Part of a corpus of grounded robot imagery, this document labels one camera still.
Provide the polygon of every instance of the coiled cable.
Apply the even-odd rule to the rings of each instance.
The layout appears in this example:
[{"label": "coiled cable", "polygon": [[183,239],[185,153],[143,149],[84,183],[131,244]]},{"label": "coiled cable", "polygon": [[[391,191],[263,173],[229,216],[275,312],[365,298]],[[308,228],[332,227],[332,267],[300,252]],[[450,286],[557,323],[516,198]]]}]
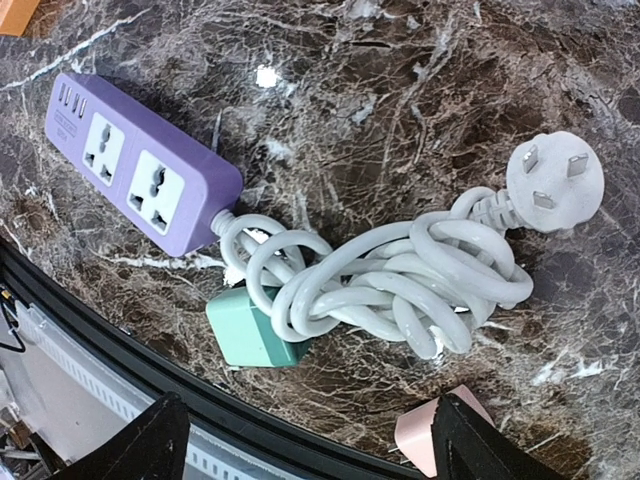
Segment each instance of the coiled cable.
[{"label": "coiled cable", "polygon": [[[506,191],[477,187],[449,211],[374,228],[335,251],[319,235],[287,231],[263,215],[225,210],[212,229],[225,263],[245,275],[251,299],[283,340],[318,337],[344,322],[406,341],[428,359],[438,353],[437,341],[468,352],[471,332],[496,305],[513,308],[531,294],[533,281],[501,229],[519,222]],[[252,229],[270,237],[259,244],[247,233]],[[305,264],[301,246],[316,253],[317,263]],[[265,286],[281,287],[275,300]]]}]

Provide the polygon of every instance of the power strip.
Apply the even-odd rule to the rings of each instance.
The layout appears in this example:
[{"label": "power strip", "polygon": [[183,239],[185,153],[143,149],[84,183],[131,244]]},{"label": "power strip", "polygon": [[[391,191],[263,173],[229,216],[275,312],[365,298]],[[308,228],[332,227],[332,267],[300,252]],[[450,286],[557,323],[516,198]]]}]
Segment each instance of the power strip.
[{"label": "power strip", "polygon": [[238,169],[97,75],[58,76],[45,131],[80,173],[174,257],[214,243],[211,221],[242,192]]}]

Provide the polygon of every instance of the brown marble countertop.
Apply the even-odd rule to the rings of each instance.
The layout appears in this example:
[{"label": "brown marble countertop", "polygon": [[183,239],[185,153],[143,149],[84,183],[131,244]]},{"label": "brown marble countertop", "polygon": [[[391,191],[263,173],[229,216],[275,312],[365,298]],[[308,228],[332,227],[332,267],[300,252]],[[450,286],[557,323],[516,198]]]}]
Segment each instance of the brown marble countertop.
[{"label": "brown marble countertop", "polygon": [[[640,9],[634,0],[45,0],[0,39],[0,234],[143,343],[313,432],[386,455],[398,415],[465,383],[570,479],[640,472]],[[280,76],[256,83],[260,66]],[[339,328],[294,369],[233,370],[204,315],[216,247],[170,260],[49,144],[55,75],[98,73],[243,172],[240,211],[338,245],[504,185],[511,150],[569,130],[606,175],[596,217],[509,235],[533,296],[468,356]]]}]

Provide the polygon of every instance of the white power cord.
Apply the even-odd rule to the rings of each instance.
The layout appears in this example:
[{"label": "white power cord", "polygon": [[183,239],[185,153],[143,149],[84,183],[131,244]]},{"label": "white power cord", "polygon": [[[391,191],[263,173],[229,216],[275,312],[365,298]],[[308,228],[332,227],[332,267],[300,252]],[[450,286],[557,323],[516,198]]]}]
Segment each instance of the white power cord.
[{"label": "white power cord", "polygon": [[[335,251],[319,235],[287,231],[263,215],[236,218],[225,210],[212,229],[225,263],[245,274],[251,299],[283,340],[301,342],[345,322],[406,341],[427,359],[438,353],[437,341],[468,352],[471,332],[496,305],[513,308],[531,294],[533,281],[516,265],[504,231],[551,232],[589,220],[602,202],[604,176],[584,140],[556,132],[516,148],[507,187],[472,188],[449,211],[374,228]],[[259,244],[246,232],[253,229],[270,238]],[[320,261],[307,266],[299,246]],[[272,301],[264,286],[282,288]]]}]

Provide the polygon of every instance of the green adapter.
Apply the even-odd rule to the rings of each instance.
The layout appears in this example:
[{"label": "green adapter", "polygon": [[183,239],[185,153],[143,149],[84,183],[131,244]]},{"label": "green adapter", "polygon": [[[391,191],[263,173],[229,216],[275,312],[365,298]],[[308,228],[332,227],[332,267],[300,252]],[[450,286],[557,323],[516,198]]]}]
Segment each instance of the green adapter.
[{"label": "green adapter", "polygon": [[[277,288],[265,288],[274,299]],[[253,303],[245,287],[228,290],[207,303],[207,318],[225,361],[237,367],[293,367],[311,341],[289,343],[276,335],[271,319]]]}]

